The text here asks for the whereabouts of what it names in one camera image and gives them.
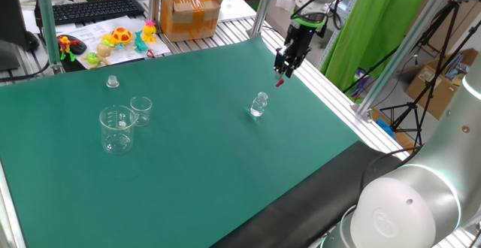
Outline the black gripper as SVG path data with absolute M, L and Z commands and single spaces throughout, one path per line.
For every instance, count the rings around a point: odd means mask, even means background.
M 288 27 L 287 36 L 282 47 L 276 49 L 276 57 L 274 61 L 275 78 L 282 79 L 285 73 L 285 59 L 287 62 L 286 76 L 290 78 L 294 71 L 300 67 L 308 52 L 308 48 L 317 28 L 299 25 Z

